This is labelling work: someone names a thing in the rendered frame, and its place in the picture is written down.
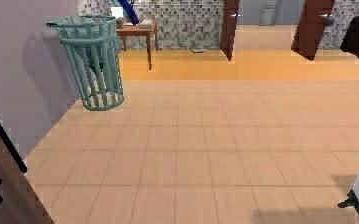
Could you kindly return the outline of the brown wooden side table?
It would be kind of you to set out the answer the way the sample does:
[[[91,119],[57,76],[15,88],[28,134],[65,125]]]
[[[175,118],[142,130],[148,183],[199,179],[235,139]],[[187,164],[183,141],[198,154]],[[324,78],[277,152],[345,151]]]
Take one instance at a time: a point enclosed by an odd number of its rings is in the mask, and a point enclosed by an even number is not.
[[[150,28],[141,28],[139,25],[136,26],[125,26],[121,29],[116,28],[117,35],[122,39],[123,50],[126,51],[126,38],[127,37],[144,37],[146,39],[146,52],[148,69],[152,69],[152,54],[151,54],[151,35],[154,35],[155,39],[155,50],[158,51],[158,22],[153,21]]]

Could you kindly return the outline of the blue baseball bat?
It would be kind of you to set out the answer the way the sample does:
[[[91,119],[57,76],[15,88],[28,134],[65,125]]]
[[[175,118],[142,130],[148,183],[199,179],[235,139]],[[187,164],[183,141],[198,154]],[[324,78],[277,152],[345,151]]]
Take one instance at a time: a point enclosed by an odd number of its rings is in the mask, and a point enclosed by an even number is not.
[[[123,10],[126,12],[130,22],[133,25],[137,25],[139,23],[139,19],[135,13],[134,8],[133,8],[134,0],[117,0],[117,1],[121,5]]]

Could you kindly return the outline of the brown wooden room door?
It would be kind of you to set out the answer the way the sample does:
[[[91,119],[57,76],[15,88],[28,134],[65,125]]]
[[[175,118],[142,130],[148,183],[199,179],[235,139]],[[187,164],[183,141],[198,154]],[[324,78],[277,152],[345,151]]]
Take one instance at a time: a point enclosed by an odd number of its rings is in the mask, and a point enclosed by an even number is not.
[[[231,15],[235,13],[239,13],[239,0],[224,0],[220,49],[228,60],[232,59],[237,17]]]
[[[0,224],[54,224],[25,177],[28,168],[0,123]]]
[[[335,0],[305,0],[291,49],[313,61]]]

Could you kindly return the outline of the teal slatted laundry basket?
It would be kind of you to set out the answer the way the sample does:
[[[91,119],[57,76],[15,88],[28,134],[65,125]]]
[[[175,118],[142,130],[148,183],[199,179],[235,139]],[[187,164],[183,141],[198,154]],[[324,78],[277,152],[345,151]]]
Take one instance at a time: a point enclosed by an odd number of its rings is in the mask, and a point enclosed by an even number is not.
[[[118,36],[112,16],[56,18],[45,23],[59,36],[82,105],[106,111],[124,101],[118,57]]]

